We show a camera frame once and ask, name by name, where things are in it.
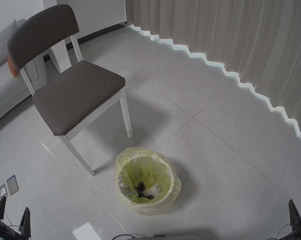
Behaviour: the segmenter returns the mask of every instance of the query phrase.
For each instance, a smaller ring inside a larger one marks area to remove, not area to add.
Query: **curtain fold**
[[[301,131],[301,0],[125,0],[127,23],[237,72]]]

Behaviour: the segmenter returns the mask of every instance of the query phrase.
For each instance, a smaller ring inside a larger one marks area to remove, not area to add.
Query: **yellow trash bag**
[[[162,154],[144,147],[129,147],[118,155],[115,179],[122,202],[142,215],[167,212],[182,187],[171,163]],[[138,197],[134,187],[141,181],[146,189],[158,183],[161,192],[152,200]]]

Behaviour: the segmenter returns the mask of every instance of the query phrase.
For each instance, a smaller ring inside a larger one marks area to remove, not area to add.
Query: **robotic claw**
[[[292,199],[288,202],[288,208],[292,232],[279,240],[301,240],[301,216]]]

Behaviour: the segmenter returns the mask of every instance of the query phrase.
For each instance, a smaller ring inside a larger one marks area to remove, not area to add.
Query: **white rectangular object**
[[[78,240],[101,240],[89,223],[74,230],[73,234]]]

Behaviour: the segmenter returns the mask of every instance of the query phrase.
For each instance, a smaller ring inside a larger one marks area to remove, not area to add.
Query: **tile floor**
[[[301,138],[250,90],[131,27],[81,50],[85,60],[125,77],[134,137],[126,136],[119,102],[78,134],[72,143],[97,171],[91,176],[31,98],[21,102],[0,120],[0,186],[13,174],[19,185],[6,203],[12,224],[28,206],[35,240],[76,239],[73,230],[86,223],[101,240],[125,232],[249,240],[276,236],[289,222],[290,198],[301,213]],[[46,67],[54,77],[52,62]],[[136,214],[117,197],[115,159],[131,146],[154,149],[175,166],[182,189],[166,214]]]

